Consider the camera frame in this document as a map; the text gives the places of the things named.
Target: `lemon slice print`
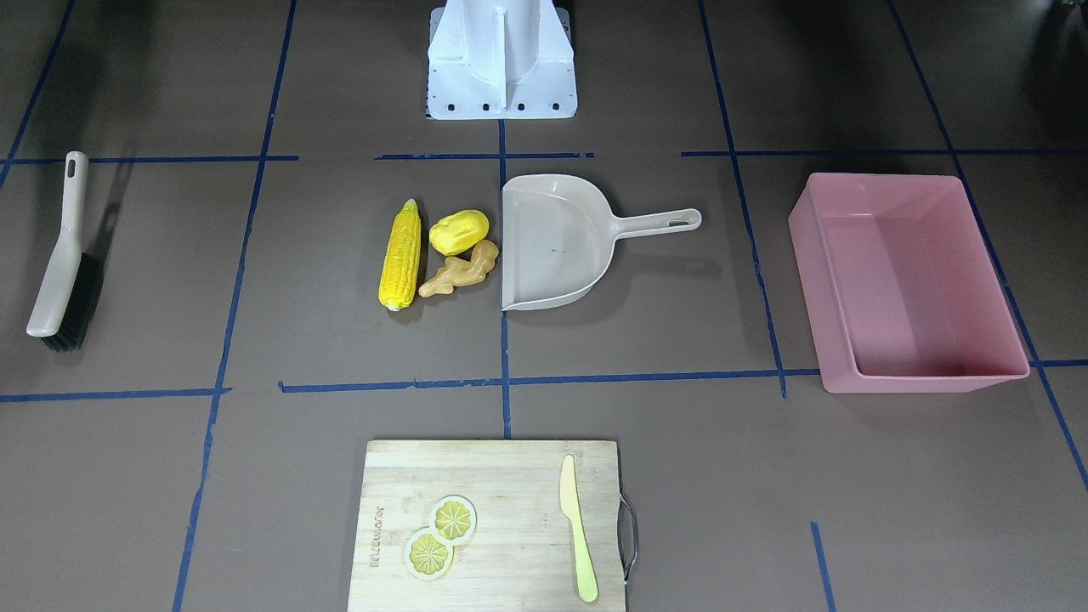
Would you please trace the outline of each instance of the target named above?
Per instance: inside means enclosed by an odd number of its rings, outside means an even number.
[[[475,507],[460,495],[446,495],[434,504],[431,525],[438,540],[449,546],[462,544],[475,531]]]
[[[454,562],[454,547],[441,541],[434,529],[426,527],[416,531],[405,547],[408,571],[421,580],[433,580],[449,570]]]

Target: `white plastic bracket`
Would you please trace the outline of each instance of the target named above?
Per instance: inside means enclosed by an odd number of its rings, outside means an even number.
[[[570,15],[552,0],[448,0],[431,12],[433,119],[564,119],[578,110]]]

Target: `ginger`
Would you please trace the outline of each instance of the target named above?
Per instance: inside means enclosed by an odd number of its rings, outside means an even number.
[[[468,286],[483,282],[495,267],[498,247],[489,240],[482,240],[472,247],[472,256],[468,261],[460,257],[446,257],[446,264],[438,268],[434,278],[419,287],[420,297],[431,297],[435,293],[449,295],[455,286]]]

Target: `cutting board handle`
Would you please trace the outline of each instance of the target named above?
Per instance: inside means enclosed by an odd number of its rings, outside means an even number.
[[[631,562],[628,563],[623,560],[626,554],[623,554],[623,535],[620,534],[620,529],[623,522],[620,517],[616,519],[616,533],[619,535],[617,541],[619,542],[619,559],[623,563],[623,586],[627,586],[628,580],[631,577],[631,570],[634,570],[634,564],[639,562],[639,519],[634,516],[634,509],[628,503],[627,498],[623,497],[623,491],[619,492],[619,510],[620,512],[627,511],[627,515],[630,517],[628,524],[631,526]]]

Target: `yellow corn cob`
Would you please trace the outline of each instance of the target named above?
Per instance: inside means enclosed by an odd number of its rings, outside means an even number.
[[[382,282],[378,285],[378,301],[390,310],[407,308],[416,296],[420,225],[416,200],[409,199],[393,220],[390,245],[382,264]]]

